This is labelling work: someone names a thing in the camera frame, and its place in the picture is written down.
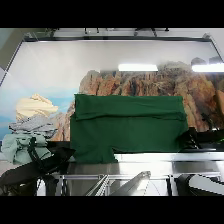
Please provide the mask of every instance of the crumpled clothing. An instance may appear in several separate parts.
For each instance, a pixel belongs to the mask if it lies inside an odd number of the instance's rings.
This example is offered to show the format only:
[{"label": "crumpled clothing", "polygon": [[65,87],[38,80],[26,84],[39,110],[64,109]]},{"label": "crumpled clothing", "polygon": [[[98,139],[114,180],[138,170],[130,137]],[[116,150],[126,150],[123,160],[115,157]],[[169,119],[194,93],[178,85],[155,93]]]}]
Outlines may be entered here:
[{"label": "crumpled clothing", "polygon": [[31,98],[22,98],[16,105],[16,119],[21,120],[26,117],[32,117],[35,114],[41,114],[49,117],[50,114],[57,112],[58,107],[39,94],[32,95]]},{"label": "crumpled clothing", "polygon": [[32,162],[27,151],[32,137],[36,138],[36,152],[40,159],[51,156],[46,148],[47,141],[43,135],[38,134],[7,134],[2,141],[2,153],[6,159],[15,165],[22,165]]},{"label": "crumpled clothing", "polygon": [[9,124],[9,129],[17,134],[41,134],[46,138],[52,138],[56,133],[53,122],[43,115],[34,115]]}]

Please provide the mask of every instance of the folded green fabric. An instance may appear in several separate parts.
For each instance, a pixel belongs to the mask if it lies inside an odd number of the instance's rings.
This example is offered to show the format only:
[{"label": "folded green fabric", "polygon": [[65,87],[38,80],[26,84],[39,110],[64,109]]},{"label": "folded green fabric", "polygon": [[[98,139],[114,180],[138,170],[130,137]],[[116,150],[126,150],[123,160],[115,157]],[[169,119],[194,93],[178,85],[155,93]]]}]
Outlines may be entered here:
[{"label": "folded green fabric", "polygon": [[114,152],[178,152],[188,130],[181,96],[76,94],[71,147],[78,163],[116,162]]},{"label": "folded green fabric", "polygon": [[13,164],[26,164],[32,162],[27,151],[30,139],[36,137],[35,147],[38,156],[45,159],[51,156],[51,152],[46,148],[47,142],[43,135],[39,134],[7,134],[2,141],[1,151],[6,159]]}]

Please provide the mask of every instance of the brown rocky mountain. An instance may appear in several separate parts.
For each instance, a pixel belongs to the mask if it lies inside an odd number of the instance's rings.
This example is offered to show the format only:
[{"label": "brown rocky mountain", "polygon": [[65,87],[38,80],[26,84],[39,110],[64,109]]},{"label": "brown rocky mountain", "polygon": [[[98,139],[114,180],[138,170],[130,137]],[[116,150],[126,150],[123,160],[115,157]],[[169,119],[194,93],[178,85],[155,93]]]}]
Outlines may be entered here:
[{"label": "brown rocky mountain", "polygon": [[[209,115],[217,127],[224,127],[215,101],[214,83],[207,74],[194,73],[190,65],[183,62],[167,62],[158,67],[158,72],[119,72],[91,70],[82,79],[79,92],[107,96],[183,96],[183,104],[189,127],[197,131],[208,130],[202,113]],[[67,114],[54,117],[58,133],[53,140],[70,140],[70,116],[74,113],[74,102]]]}]

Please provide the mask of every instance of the beige cloth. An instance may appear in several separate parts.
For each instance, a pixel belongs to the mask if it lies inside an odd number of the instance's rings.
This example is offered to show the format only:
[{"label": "beige cloth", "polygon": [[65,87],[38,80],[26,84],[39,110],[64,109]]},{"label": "beige cloth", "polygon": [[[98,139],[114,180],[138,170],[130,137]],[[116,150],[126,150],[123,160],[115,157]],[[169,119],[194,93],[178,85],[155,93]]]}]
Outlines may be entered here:
[{"label": "beige cloth", "polygon": [[32,95],[31,98],[22,98],[16,105],[16,120],[26,117],[32,117],[35,114],[41,114],[46,117],[57,112],[58,107],[39,94]]}]

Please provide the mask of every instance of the green shirt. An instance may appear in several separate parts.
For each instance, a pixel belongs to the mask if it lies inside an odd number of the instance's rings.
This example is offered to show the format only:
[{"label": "green shirt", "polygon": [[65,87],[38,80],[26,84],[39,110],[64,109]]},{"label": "green shirt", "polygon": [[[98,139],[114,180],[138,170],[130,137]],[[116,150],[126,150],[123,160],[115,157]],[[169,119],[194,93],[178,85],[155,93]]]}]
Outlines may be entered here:
[{"label": "green shirt", "polygon": [[76,94],[71,148],[78,163],[116,162],[120,153],[178,152],[188,130],[181,96]]}]

